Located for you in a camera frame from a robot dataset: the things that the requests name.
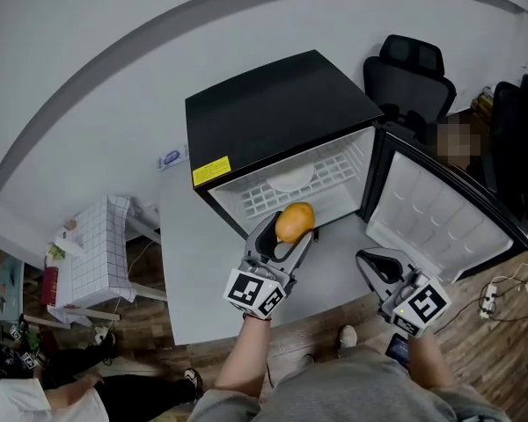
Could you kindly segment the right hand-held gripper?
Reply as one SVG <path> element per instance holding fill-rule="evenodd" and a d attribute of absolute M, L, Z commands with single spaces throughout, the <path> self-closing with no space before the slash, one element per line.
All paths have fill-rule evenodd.
<path fill-rule="evenodd" d="M 385 319 L 411 337 L 419 338 L 451 306 L 439 279 L 414 270 L 414 261 L 403 251 L 364 249 L 356 253 L 356 265 L 383 302 L 380 309 Z M 397 287 L 397 280 L 404 282 Z"/>

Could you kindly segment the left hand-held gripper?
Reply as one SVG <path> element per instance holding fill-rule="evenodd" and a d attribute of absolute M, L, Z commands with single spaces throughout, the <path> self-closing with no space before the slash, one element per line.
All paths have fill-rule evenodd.
<path fill-rule="evenodd" d="M 276 258 L 278 237 L 275 224 L 281 212 L 263 220 L 247 237 L 245 257 L 231 270 L 223 298 L 245 316 L 270 320 L 272 312 L 297 283 L 293 273 L 313 244 L 313 230 L 307 230 L 282 258 Z M 273 260 L 269 266 L 260 260 Z"/>

